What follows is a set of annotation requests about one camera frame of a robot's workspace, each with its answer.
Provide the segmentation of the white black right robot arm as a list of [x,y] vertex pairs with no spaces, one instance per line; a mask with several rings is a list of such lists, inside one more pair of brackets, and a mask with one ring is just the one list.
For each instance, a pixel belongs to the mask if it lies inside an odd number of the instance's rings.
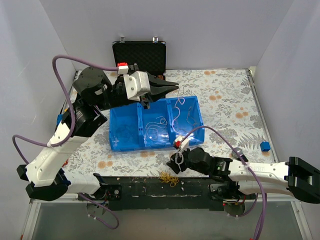
[[310,204],[320,202],[320,171],[291,156],[288,161],[276,163],[242,163],[244,154],[236,159],[211,156],[201,147],[176,152],[166,163],[176,174],[194,170],[210,179],[226,183],[217,193],[224,199],[241,195],[282,194]]

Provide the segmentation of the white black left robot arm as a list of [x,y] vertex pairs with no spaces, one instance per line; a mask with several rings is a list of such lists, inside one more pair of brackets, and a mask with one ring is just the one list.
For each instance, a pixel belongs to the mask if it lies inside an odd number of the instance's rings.
[[31,199],[53,201],[66,193],[103,199],[107,187],[98,173],[77,176],[63,171],[63,164],[107,121],[102,111],[154,103],[179,85],[131,65],[125,67],[125,73],[115,83],[110,82],[102,69],[89,66],[82,70],[73,87],[77,97],[74,102],[67,100],[69,107],[53,136],[42,144],[42,151],[33,161],[17,168],[19,177],[28,182],[25,190]]

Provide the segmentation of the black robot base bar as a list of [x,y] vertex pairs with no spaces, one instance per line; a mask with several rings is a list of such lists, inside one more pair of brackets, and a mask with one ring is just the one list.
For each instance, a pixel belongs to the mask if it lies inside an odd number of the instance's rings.
[[106,203],[112,211],[208,209],[224,211],[221,200],[212,192],[223,185],[208,177],[179,177],[175,186],[162,182],[158,177],[102,176],[102,189],[85,196],[98,203]]

